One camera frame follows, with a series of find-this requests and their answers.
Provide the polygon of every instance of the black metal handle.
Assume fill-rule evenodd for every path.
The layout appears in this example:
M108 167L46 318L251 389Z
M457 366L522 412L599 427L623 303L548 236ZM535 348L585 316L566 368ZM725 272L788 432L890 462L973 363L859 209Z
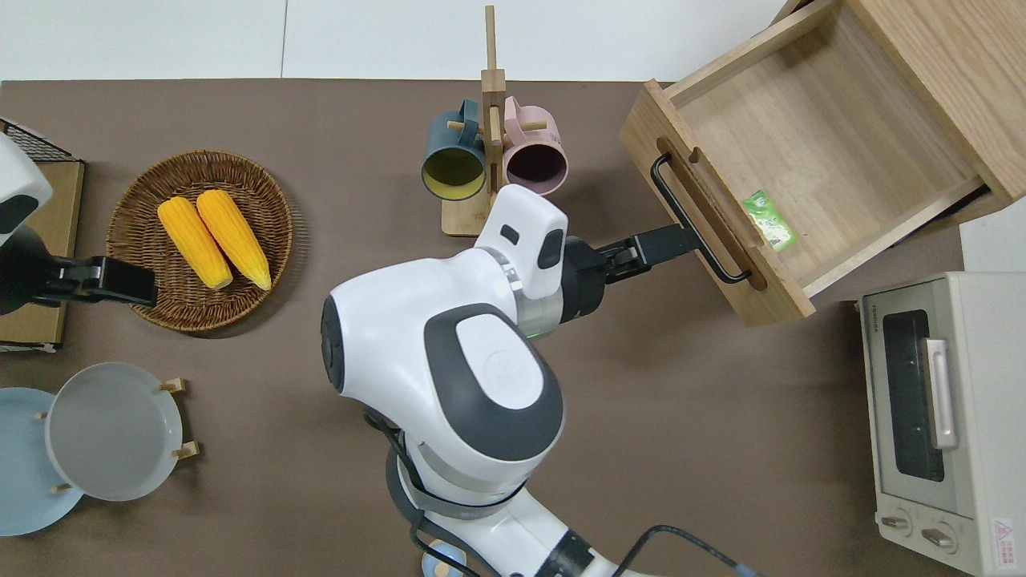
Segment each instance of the black metal handle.
M673 191L670 190L670 187L666 185L666 181L663 180L663 175L659 172L659 168L663 164L669 163L672 158L673 154L669 152L660 156L655 162L652 163L652 170L649 171L652 182L656 185L659 193L663 195L663 200L666 200L667 205L670 206L670 210L673 210L673 215L677 217L678 221L680 221L680 226L685 231L695 235L695 238L698 240L698 249L702 253L702 257L706 260L706 263L709 264L709 268L711 268L713 273L716 274L716 278L719 278L727 284L735 284L747 279L752 275L752 271L750 270L746 270L738 275L726 272L726 269L723 268L719 259L717 259L716 255L714 255L712 249L709 248L709 244L706 242L705 238L702 238L702 234L699 233L697 228L695 228L695 223L693 223L690 218L687 217L687 213L684 213L684 208L680 205L680 201L677 200L677 197L673 194Z

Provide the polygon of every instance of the oven door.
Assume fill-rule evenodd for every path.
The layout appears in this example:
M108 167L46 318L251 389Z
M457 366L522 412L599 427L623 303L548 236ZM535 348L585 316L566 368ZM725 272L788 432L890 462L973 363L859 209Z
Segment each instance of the oven door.
M951 309L944 278L865 298L870 410L880 492L973 517Z

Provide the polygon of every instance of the round woven tray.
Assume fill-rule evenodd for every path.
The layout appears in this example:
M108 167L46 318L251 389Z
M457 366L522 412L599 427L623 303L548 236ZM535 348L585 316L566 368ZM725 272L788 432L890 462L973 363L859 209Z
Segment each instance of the round woven tray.
M197 150L172 156L135 179L107 229L108 255L156 274L157 306L131 307L154 324L183 333L220 329L252 312L271 293L231 264L231 284L207 288L160 224L157 207L164 200L185 196L195 203L203 191L214 188L227 191L249 223L271 268L271 291L285 270L292 249L292 213L274 178L248 158L229 152Z

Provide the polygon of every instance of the mug rack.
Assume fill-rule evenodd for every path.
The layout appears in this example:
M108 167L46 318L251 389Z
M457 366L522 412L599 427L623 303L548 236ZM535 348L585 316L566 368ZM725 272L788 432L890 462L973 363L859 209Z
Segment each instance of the mug rack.
M503 118L506 103L506 70L496 57L496 7L484 7L487 68L481 70L481 123L484 136L484 190L458 202L442 200L442 232L449 236L477 236L491 210L496 193L503 186ZM449 128L463 129L458 122Z

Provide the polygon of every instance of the green package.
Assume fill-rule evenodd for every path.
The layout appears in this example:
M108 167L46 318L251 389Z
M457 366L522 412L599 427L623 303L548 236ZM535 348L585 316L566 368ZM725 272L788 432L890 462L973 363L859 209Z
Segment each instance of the green package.
M774 251L780 253L794 243L796 238L794 231L787 225L784 217L780 216L766 193L760 190L749 196L742 204L755 220L755 224L759 225L762 236L766 237Z

